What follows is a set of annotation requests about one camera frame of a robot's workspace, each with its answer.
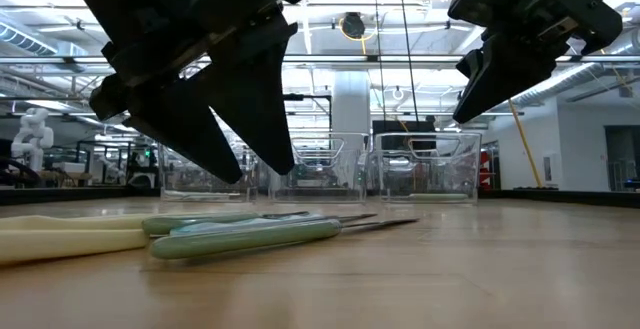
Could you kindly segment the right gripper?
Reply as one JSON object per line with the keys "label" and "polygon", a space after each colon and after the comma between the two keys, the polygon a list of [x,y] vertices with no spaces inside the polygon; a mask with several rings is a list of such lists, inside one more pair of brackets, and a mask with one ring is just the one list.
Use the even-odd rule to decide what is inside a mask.
{"label": "right gripper", "polygon": [[[489,31],[504,30],[535,38],[550,24],[527,18],[533,0],[451,0],[448,16]],[[506,34],[495,34],[481,49],[469,51],[457,70],[468,82],[453,112],[453,119],[466,123],[536,84],[550,78],[556,59],[565,53],[565,43],[523,43]]]}

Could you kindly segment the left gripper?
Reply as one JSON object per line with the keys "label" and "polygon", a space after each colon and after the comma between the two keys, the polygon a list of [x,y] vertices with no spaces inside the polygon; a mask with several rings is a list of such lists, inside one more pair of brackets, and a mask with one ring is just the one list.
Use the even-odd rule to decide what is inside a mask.
{"label": "left gripper", "polygon": [[91,109],[101,121],[127,112],[125,126],[236,183],[242,173],[235,154],[192,84],[148,82],[208,52],[210,107],[271,169],[289,173],[282,63],[298,26],[281,5],[300,1],[84,0],[109,38],[102,53],[120,77],[108,76],[92,91]]}

